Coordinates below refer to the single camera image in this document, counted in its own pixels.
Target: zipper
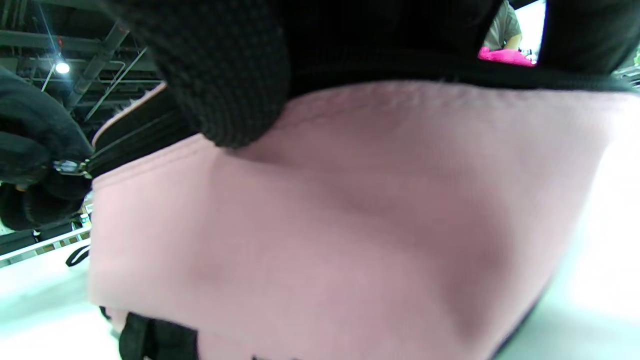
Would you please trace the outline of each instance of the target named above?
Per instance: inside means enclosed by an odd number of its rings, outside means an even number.
[[[610,76],[567,74],[411,50],[325,49],[292,58],[296,61],[292,65],[290,99],[327,88],[390,80],[443,81],[521,90],[636,92],[630,84]],[[166,90],[141,105],[139,113],[143,116],[137,113],[134,110],[128,115],[138,116],[132,122],[125,123],[122,119],[113,125],[114,128],[122,125],[125,130],[114,131],[113,142],[108,143],[110,136],[102,135],[97,143],[103,140],[107,144],[97,146],[99,150],[91,158],[54,161],[55,171],[66,176],[96,178],[198,133],[189,126],[173,95]]]
[[[187,125],[180,110],[175,109],[127,133],[97,151],[91,158],[84,161],[54,161],[53,168],[62,175],[93,179],[196,133]]]

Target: metal zipper slider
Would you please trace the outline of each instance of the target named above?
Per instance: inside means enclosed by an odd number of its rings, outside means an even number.
[[[87,164],[89,164],[89,160],[84,160],[80,163],[73,160],[59,160],[53,162],[53,169],[62,175],[84,176],[87,179],[91,179],[92,176],[87,171]]]

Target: magenta object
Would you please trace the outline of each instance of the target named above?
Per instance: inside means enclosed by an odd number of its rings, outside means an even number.
[[[507,63],[519,66],[536,66],[536,64],[527,59],[520,51],[511,49],[491,51],[488,47],[483,47],[482,49],[480,49],[478,58],[482,60],[495,61],[498,63]]]

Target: black mesh fabric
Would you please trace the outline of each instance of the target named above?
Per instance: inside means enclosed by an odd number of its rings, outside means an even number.
[[[266,132],[287,99],[284,34],[263,0],[109,2],[148,44],[187,118],[216,145]]]
[[[476,58],[501,2],[110,0],[106,5],[148,44],[192,125],[216,145],[238,148],[275,122],[289,95],[291,64],[304,54],[349,47]],[[541,69],[608,74],[638,43],[638,1],[549,3]]]

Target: black glove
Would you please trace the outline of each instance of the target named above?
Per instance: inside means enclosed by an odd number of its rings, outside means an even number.
[[[60,103],[0,68],[0,220],[6,227],[35,229],[75,213],[91,181],[60,175],[52,163],[92,153]]]

